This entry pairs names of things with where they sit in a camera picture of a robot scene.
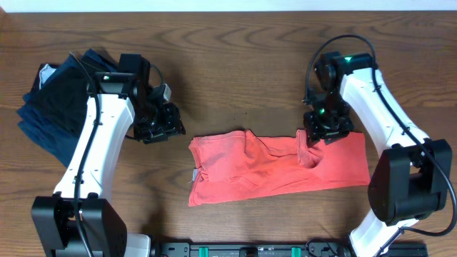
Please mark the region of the red printed t-shirt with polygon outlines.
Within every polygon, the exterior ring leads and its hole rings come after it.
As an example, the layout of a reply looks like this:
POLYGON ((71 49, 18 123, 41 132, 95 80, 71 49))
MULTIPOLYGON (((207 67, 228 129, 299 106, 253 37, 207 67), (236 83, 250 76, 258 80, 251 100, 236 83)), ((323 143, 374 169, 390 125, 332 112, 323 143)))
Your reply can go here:
POLYGON ((195 161, 190 206, 366 186, 370 181, 361 133, 327 144, 309 143, 304 130, 294 137, 232 131, 193 138, 189 150, 195 161))

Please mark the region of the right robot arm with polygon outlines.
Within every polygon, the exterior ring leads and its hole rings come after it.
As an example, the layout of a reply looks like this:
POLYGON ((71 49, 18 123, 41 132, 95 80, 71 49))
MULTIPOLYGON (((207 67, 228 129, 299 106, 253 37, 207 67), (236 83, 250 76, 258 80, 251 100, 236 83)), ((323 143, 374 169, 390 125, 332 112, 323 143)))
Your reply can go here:
POLYGON ((449 175, 452 150, 432 140, 406 115, 385 86, 374 54, 321 54, 311 63, 324 91, 306 92, 313 110, 304 116, 309 143, 342 141, 354 130, 354 111, 379 155, 368 185, 370 211, 349 235, 340 256, 418 256, 426 247, 395 240, 456 200, 449 175))

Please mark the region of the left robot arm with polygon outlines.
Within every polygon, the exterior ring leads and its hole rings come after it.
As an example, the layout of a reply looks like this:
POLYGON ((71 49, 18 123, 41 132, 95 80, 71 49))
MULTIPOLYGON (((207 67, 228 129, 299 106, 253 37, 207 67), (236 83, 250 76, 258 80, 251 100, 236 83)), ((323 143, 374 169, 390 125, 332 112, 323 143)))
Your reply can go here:
POLYGON ((72 160, 51 196, 38 196, 31 217, 46 256, 160 256, 150 236, 128 233, 111 206, 111 190, 122 143, 144 144, 185 134, 171 89, 149 86, 154 65, 140 54, 122 54, 117 71, 89 74, 86 118, 72 160))

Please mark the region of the black folded garment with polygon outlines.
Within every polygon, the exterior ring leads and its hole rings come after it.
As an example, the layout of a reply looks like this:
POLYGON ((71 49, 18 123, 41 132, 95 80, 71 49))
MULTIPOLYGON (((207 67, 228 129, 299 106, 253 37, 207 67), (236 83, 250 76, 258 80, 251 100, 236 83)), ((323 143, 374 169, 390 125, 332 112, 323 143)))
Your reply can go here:
POLYGON ((87 55, 79 61, 69 57, 30 100, 45 118, 73 136, 79 136, 84 127, 88 100, 85 74, 93 73, 91 62, 87 55))

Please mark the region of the navy folded garment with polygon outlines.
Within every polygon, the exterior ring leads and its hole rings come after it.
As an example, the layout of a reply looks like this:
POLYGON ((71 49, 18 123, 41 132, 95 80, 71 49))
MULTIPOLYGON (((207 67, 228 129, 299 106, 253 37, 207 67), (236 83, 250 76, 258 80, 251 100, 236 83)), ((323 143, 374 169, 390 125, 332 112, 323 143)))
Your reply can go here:
MULTIPOLYGON (((92 58, 91 68, 94 75, 97 71, 116 71, 117 65, 93 49, 87 50, 83 56, 92 58)), ((30 104, 30 100, 38 93, 24 94, 24 105, 17 111, 21 117, 18 127, 38 146, 55 156, 64 166, 68 166, 74 155, 79 136, 73 136, 45 118, 38 109, 30 104)))

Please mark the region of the black garment with white label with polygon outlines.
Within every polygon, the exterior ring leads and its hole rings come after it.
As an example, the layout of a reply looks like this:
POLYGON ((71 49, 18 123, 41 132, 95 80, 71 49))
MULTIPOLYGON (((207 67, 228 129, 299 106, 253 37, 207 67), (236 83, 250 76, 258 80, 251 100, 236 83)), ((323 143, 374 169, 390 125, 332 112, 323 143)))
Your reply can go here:
POLYGON ((36 93, 42 90, 46 81, 51 77, 51 75, 57 70, 58 67, 59 66, 57 64, 40 64, 33 85, 31 87, 31 93, 36 93))

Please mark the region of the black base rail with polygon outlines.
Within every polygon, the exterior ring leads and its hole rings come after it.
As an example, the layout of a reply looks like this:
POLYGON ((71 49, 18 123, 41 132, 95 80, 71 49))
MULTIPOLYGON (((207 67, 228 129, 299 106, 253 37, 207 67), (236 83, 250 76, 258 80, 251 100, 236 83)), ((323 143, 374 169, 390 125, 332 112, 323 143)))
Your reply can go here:
POLYGON ((337 242, 314 241, 305 244, 192 244, 161 243, 152 256, 164 257, 351 257, 355 253, 337 242))

